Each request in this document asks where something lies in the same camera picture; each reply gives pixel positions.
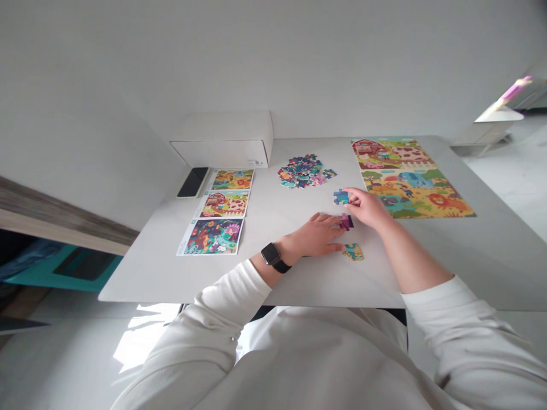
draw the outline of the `watch face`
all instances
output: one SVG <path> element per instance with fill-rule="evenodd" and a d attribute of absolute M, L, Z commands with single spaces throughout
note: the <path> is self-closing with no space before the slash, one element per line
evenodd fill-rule
<path fill-rule="evenodd" d="M 266 265 L 272 265 L 279 260 L 281 254 L 273 243 L 269 243 L 264 249 L 262 249 L 262 257 L 264 258 Z"/>

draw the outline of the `smartphone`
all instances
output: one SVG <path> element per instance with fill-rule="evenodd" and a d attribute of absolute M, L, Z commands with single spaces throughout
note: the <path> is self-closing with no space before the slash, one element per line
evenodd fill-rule
<path fill-rule="evenodd" d="M 210 168 L 200 167 L 192 168 L 190 174 L 184 181 L 181 190 L 178 192 L 178 198 L 195 198 L 198 196 L 201 188 L 207 181 L 207 176 L 209 175 Z"/>

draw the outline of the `smartwatch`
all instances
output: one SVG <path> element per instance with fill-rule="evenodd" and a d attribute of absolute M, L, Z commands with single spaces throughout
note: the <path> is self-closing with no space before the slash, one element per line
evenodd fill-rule
<path fill-rule="evenodd" d="M 278 248 L 273 242 L 267 244 L 266 247 L 262 249 L 261 254 L 266 265 L 272 266 L 279 273 L 285 273 L 292 268 L 292 266 L 287 265 L 281 260 L 281 253 L 279 253 Z"/>

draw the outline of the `red barn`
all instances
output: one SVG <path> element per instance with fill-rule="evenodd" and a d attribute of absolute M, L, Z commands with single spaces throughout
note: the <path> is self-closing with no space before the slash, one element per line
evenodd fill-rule
<path fill-rule="evenodd" d="M 377 141 L 359 140 L 352 144 L 353 150 L 358 155 L 369 154 L 376 155 L 380 152 L 385 152 L 386 149 Z"/>
<path fill-rule="evenodd" d="M 209 197 L 207 198 L 207 202 L 205 203 L 205 206 L 224 205 L 225 202 L 226 202 L 226 196 L 219 192 L 215 192 L 214 194 L 209 195 Z"/>

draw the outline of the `pile of puzzle pieces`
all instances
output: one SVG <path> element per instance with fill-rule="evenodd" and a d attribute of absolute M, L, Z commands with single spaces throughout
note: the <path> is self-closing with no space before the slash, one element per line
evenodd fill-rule
<path fill-rule="evenodd" d="M 281 185 L 289 189 L 306 188 L 308 185 L 322 185 L 327 179 L 336 176 L 331 169 L 321 172 L 322 167 L 323 164 L 315 154 L 307 154 L 289 159 L 289 164 L 282 167 L 277 174 L 281 179 Z"/>

